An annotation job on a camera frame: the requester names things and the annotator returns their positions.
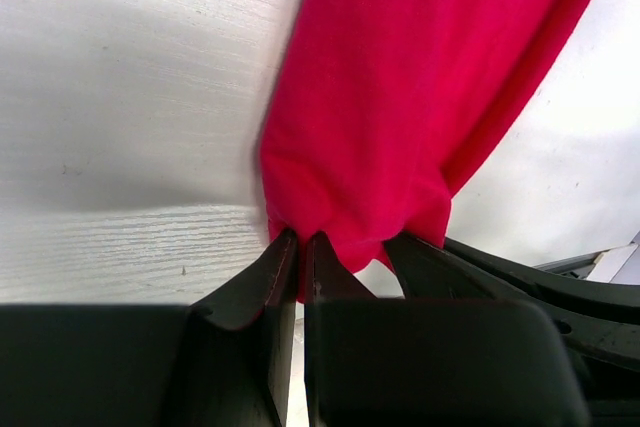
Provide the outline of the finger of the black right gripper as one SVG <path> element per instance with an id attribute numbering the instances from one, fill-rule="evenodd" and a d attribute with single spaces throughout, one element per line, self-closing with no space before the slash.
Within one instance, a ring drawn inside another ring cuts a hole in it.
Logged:
<path id="1" fill-rule="evenodd" d="M 530 296 L 567 311 L 605 320 L 639 318 L 637 285 L 592 282 L 539 271 L 450 238 L 445 240 L 444 249 Z"/>
<path id="2" fill-rule="evenodd" d="M 407 233 L 386 241 L 384 250 L 408 298 L 525 301 L 541 308 L 563 339 L 594 425 L 638 425 L 639 318 L 605 320 L 567 311 Z"/>

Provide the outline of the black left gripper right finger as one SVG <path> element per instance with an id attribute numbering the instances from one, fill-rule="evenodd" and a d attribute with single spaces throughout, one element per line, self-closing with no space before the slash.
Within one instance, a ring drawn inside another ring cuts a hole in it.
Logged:
<path id="1" fill-rule="evenodd" d="M 561 337 L 538 307 L 379 298 L 325 233 L 308 242 L 305 386 L 313 426 L 586 426 Z"/>

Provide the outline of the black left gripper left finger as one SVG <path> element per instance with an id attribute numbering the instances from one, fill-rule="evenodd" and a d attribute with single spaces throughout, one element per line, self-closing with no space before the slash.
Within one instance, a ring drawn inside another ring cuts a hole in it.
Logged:
<path id="1" fill-rule="evenodd" d="M 191 305 L 5 304 L 5 426 L 282 426 L 298 241 Z"/>

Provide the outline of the magenta t shirt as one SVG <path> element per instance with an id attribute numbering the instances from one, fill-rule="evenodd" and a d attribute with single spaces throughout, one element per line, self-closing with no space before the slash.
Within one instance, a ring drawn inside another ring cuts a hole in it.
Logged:
<path id="1" fill-rule="evenodd" d="M 352 273 L 444 243 L 591 0 L 302 0 L 259 146 L 268 232 L 323 232 Z"/>

